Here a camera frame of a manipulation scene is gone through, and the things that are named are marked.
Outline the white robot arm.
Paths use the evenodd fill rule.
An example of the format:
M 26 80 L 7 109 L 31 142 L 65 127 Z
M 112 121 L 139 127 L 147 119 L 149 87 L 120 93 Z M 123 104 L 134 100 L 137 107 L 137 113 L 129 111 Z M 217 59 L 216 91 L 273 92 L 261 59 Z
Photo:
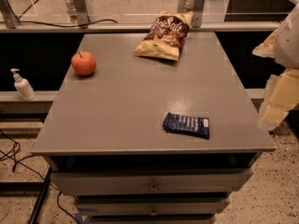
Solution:
M 273 131 L 299 105 L 299 5 L 252 54 L 273 58 L 284 67 L 267 80 L 259 109 L 258 126 Z

